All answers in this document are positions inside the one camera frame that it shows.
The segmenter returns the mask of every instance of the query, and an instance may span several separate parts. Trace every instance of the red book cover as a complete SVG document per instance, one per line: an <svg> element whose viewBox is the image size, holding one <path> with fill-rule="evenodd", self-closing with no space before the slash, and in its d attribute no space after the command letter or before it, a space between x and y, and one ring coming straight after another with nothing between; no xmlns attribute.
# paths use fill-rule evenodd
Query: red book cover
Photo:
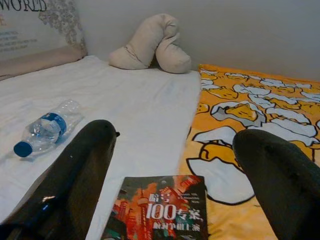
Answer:
<svg viewBox="0 0 320 240"><path fill-rule="evenodd" d="M202 176L126 177L102 240L207 240Z"/></svg>

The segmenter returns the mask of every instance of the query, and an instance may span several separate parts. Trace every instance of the bed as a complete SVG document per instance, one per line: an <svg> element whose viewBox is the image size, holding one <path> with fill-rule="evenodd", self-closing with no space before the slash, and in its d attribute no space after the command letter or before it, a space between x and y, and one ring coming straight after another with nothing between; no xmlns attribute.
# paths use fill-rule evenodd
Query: bed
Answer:
<svg viewBox="0 0 320 240"><path fill-rule="evenodd" d="M79 130L106 119L120 137L86 238L99 239L124 177L178 172L200 88L196 71L121 70L95 56L0 81L0 221ZM67 99L84 114L69 138L46 154L16 156L25 126Z"/></svg>

